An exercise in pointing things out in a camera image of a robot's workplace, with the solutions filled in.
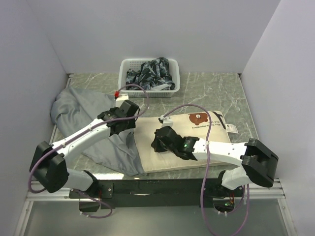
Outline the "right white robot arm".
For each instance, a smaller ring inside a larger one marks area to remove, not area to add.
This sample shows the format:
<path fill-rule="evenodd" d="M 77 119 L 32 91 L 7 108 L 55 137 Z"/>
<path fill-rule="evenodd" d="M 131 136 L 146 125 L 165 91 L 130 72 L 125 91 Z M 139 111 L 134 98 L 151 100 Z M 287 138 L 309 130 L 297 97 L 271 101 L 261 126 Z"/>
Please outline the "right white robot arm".
<path fill-rule="evenodd" d="M 182 137 L 170 126 L 155 131 L 151 143 L 155 152 L 169 151 L 183 160 L 211 160 L 235 165 L 224 171 L 216 184 L 216 191 L 227 196 L 241 185 L 254 183 L 270 188 L 274 184 L 279 158 L 260 140 L 250 138 L 245 143 L 206 141 L 199 137 Z"/>

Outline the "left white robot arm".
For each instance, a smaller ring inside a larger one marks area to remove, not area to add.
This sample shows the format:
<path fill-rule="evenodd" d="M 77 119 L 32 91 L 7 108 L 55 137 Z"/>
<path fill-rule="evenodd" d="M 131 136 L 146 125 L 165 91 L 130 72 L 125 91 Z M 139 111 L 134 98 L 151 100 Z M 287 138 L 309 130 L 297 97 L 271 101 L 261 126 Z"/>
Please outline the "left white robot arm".
<path fill-rule="evenodd" d="M 94 197 L 99 191 L 98 179 L 89 171 L 76 171 L 66 161 L 78 156 L 95 143 L 135 128 L 138 105 L 124 100 L 119 107 L 102 112 L 90 124 L 61 141 L 37 145 L 31 165 L 30 177 L 43 189 L 54 193 L 63 187 L 80 190 L 86 197 Z"/>

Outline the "grey pillowcase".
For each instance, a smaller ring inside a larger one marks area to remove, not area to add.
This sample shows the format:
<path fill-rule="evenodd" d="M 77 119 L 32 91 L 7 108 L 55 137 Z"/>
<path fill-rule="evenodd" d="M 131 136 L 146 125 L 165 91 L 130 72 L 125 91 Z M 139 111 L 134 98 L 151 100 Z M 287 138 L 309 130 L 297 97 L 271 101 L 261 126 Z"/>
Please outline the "grey pillowcase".
<path fill-rule="evenodd" d="M 113 95 L 68 87 L 56 98 L 50 112 L 52 123 L 68 137 L 90 124 L 97 116 L 115 106 Z M 133 129 L 101 140 L 83 151 L 89 163 L 136 176 L 144 173 Z"/>

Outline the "cream pillow with bear print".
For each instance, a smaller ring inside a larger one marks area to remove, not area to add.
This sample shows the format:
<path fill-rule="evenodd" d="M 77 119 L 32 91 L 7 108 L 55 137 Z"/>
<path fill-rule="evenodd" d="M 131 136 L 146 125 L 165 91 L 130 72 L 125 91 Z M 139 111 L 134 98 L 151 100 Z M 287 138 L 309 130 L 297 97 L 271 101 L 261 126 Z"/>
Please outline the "cream pillow with bear print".
<path fill-rule="evenodd" d="M 212 127 L 209 141 L 229 143 L 230 138 L 225 128 L 225 118 L 220 111 L 210 111 Z M 172 128 L 182 137 L 206 138 L 209 120 L 205 112 L 173 115 Z M 161 128 L 157 117 L 139 118 L 134 129 L 135 143 L 145 173 L 167 172 L 206 166 L 206 160 L 183 160 L 171 152 L 154 152 L 151 143 L 155 131 Z"/>

